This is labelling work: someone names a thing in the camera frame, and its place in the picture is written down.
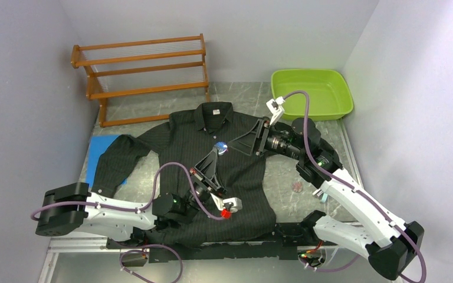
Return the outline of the white round badge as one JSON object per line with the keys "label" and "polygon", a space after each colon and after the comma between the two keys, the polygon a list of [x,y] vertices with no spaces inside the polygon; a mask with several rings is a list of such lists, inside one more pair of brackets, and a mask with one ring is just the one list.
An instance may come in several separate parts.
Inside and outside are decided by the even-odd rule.
{"label": "white round badge", "polygon": [[228,145],[225,142],[223,142],[223,141],[217,142],[214,145],[214,148],[215,148],[218,156],[221,156],[221,155],[223,155],[223,154],[228,152]]}

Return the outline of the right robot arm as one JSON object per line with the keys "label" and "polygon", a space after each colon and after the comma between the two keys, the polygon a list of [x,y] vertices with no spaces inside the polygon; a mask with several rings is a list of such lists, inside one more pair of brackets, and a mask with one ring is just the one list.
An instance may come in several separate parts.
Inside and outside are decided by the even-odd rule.
{"label": "right robot arm", "polygon": [[228,147],[248,156],[274,153],[296,160],[296,170],[305,181],[338,201],[362,225],[354,227],[315,210],[300,223],[305,243],[335,243],[366,258],[379,275],[391,281],[401,277],[418,257],[420,281],[426,280],[426,263],[420,255],[424,228],[417,221],[405,222],[374,200],[343,167],[311,119],[300,117],[291,125],[258,119],[251,130],[229,141]]}

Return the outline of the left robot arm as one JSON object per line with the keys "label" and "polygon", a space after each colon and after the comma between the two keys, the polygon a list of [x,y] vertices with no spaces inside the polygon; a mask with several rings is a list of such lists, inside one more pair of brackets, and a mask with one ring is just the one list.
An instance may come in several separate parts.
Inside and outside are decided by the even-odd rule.
{"label": "left robot arm", "polygon": [[188,225],[201,212],[216,221],[228,219],[242,209],[242,202],[229,198],[218,178],[219,157],[227,151],[227,144],[218,142],[189,169],[185,176],[190,190],[184,197],[152,194],[148,202],[129,202],[90,192],[82,182],[49,190],[42,207],[31,214],[37,222],[35,233],[47,237],[92,233],[137,248],[146,231]]}

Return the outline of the red round brooch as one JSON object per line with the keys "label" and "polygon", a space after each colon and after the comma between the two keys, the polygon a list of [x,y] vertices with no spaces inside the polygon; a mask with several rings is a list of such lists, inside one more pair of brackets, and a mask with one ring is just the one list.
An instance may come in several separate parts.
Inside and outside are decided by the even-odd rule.
{"label": "red round brooch", "polygon": [[292,185],[291,185],[291,189],[293,192],[296,192],[296,193],[300,193],[303,191],[304,189],[304,185],[302,182],[294,182]]}

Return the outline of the green plastic basin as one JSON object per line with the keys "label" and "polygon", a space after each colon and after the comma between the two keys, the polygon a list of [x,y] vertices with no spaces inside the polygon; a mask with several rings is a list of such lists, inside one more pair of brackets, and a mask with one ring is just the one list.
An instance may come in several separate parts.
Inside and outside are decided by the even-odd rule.
{"label": "green plastic basin", "polygon": [[274,98],[297,90],[309,95],[308,117],[313,121],[339,120],[354,109],[349,86],[335,70],[299,68],[273,72],[271,92]]}

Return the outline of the black base beam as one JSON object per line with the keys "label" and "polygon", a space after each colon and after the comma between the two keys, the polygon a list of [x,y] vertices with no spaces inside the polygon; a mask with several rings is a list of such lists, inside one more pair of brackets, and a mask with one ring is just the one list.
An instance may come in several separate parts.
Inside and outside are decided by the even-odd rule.
{"label": "black base beam", "polygon": [[[204,242],[200,246],[187,246],[176,242],[169,247],[174,249],[183,260],[250,258],[296,260],[305,253],[308,246],[325,244],[317,239],[316,234],[311,230],[316,220],[325,215],[324,212],[315,210],[299,223],[276,223],[272,232],[251,241]],[[129,240],[117,242],[108,239],[106,247],[137,249],[142,245],[162,243],[167,232],[182,232],[185,226],[185,223],[171,219],[158,219],[156,228],[148,231],[134,228]]]}

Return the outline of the blue flat mat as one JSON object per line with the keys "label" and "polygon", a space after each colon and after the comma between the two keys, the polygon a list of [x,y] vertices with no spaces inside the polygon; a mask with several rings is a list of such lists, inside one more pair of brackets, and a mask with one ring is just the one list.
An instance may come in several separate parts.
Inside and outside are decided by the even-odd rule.
{"label": "blue flat mat", "polygon": [[89,188],[93,186],[94,176],[100,156],[118,138],[119,135],[92,136],[87,151],[87,167],[85,182]]}

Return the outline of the orange wooden shoe rack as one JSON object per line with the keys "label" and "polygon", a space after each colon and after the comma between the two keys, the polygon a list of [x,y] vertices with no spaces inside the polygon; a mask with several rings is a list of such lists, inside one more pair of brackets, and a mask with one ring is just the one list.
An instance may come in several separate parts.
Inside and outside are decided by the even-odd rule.
{"label": "orange wooden shoe rack", "polygon": [[131,96],[202,89],[211,101],[203,34],[119,42],[74,45],[70,64],[86,72],[86,97],[99,104],[98,124],[113,127],[166,120],[168,114],[113,120],[109,102]]}

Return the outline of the aluminium frame rail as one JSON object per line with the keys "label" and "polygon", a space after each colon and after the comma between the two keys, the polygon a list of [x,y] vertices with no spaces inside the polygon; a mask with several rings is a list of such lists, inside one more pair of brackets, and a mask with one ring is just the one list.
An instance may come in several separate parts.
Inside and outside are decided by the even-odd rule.
{"label": "aluminium frame rail", "polygon": [[[227,257],[234,253],[234,249],[246,249],[249,256],[254,256],[253,249],[278,249],[280,247],[303,250],[312,249],[312,246],[304,246],[299,243],[283,244],[281,241],[247,241],[247,242],[213,242],[204,243],[199,247],[187,247],[181,244],[170,246],[179,254],[204,254],[206,252],[219,253],[220,257]],[[49,249],[54,252],[88,252],[88,251],[115,251],[129,249],[149,249],[150,245],[129,245],[117,243],[111,239],[86,234],[83,237],[53,237]]]}

